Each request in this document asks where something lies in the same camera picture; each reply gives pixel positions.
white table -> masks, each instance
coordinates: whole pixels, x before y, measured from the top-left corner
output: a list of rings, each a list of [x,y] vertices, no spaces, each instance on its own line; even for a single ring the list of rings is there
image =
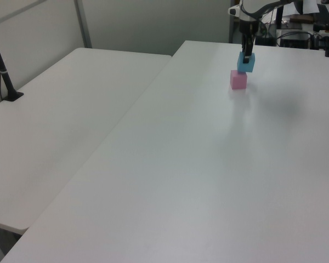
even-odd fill
[[[24,233],[170,58],[76,49],[0,103],[0,227]]]
[[[240,49],[185,42],[2,262],[329,263],[329,58],[232,91]]]

cable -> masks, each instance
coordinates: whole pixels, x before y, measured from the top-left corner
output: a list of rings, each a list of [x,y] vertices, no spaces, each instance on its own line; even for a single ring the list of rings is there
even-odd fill
[[[288,36],[297,35],[297,34],[308,34],[311,37],[313,36],[311,33],[305,32],[305,31],[288,32],[288,33],[282,34],[280,37],[277,37],[276,40],[278,40],[279,38],[282,38],[282,37],[288,37]]]

blue cube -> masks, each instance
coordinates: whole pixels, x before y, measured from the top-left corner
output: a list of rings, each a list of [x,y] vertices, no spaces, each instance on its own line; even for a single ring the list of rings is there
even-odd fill
[[[249,63],[243,63],[243,52],[240,52],[239,58],[237,60],[237,70],[239,72],[252,72],[254,66],[254,53],[252,53]]]

pink cube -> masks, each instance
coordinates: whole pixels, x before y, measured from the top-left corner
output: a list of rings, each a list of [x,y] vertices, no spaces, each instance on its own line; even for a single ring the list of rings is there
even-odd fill
[[[232,70],[230,72],[230,85],[232,89],[246,89],[246,84],[246,72],[239,72],[238,70]]]

floor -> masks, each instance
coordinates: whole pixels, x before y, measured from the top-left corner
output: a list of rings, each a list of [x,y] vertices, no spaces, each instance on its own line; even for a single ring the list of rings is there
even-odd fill
[[[20,239],[20,237],[20,235],[0,228],[0,250],[2,253],[6,255],[14,244],[16,244],[16,242]]]

